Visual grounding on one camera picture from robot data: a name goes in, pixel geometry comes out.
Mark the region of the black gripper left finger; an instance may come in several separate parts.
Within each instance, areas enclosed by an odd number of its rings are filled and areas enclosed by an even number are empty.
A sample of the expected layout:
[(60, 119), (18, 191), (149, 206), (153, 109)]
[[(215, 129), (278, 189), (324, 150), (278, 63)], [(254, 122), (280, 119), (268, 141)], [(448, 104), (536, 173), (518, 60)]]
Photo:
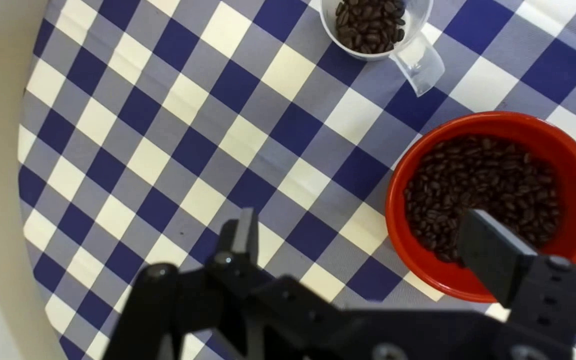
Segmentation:
[(215, 263), (229, 267), (235, 263), (259, 261), (259, 215), (244, 209), (239, 219), (229, 221), (219, 236)]

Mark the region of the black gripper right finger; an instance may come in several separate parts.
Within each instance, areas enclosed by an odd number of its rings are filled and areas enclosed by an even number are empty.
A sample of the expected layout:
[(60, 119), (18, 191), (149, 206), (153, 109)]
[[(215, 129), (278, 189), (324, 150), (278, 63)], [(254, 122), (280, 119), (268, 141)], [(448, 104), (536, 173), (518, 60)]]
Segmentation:
[(464, 264), (496, 302), (511, 307), (536, 250), (485, 211), (467, 211), (456, 233)]

